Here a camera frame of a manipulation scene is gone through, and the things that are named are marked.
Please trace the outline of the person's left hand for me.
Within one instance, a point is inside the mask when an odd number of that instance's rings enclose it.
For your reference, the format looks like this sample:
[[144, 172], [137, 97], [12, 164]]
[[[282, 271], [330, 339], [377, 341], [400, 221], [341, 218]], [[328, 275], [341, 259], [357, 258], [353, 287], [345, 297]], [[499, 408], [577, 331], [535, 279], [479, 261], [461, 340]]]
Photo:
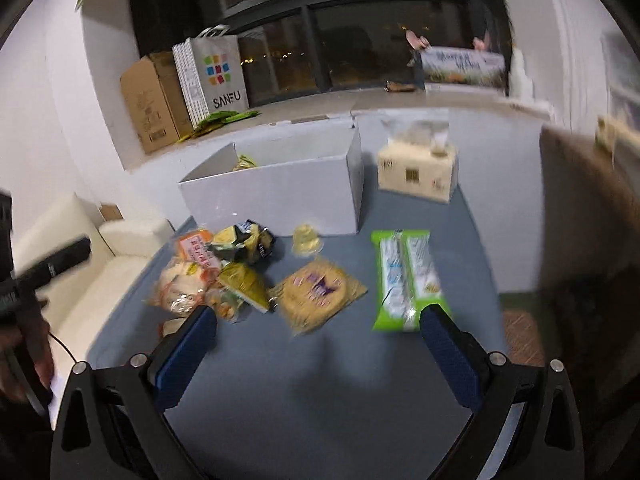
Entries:
[[52, 400], [50, 326], [42, 314], [47, 304], [38, 296], [1, 294], [1, 393], [39, 414]]

